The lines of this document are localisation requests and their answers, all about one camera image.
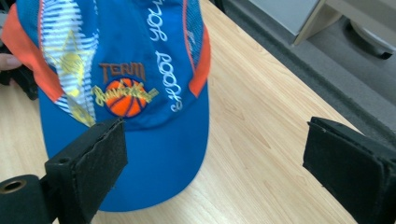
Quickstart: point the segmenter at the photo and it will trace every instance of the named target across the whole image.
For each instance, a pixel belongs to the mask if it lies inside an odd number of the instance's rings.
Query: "finger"
[[[0,53],[0,71],[10,70],[21,66],[21,62],[12,54]]]

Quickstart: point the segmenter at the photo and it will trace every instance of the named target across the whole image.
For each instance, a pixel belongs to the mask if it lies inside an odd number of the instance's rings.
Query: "floor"
[[[249,1],[223,0],[225,13],[363,134],[396,149],[396,55],[348,30],[348,18],[302,42]]]

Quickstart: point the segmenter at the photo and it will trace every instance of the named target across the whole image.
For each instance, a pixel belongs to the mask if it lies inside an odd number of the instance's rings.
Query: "basketball logo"
[[[147,104],[139,97],[139,92],[146,92],[143,85],[129,78],[114,80],[106,87],[109,93],[106,100],[107,108],[116,116],[131,118],[138,115]]]

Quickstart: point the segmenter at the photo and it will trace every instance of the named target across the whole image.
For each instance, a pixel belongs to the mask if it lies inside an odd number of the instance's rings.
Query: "baseball cap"
[[[100,210],[150,207],[194,179],[209,129],[198,0],[19,0],[2,39],[34,73],[50,158],[94,123],[124,119],[128,165]]]

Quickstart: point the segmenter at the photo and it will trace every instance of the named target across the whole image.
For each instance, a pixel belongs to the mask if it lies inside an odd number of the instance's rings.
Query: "cap brim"
[[[46,150],[53,157],[87,127],[39,93]],[[125,133],[128,164],[100,210],[126,212],[162,203],[180,193],[204,160],[209,129],[207,84],[179,117],[154,129]]]

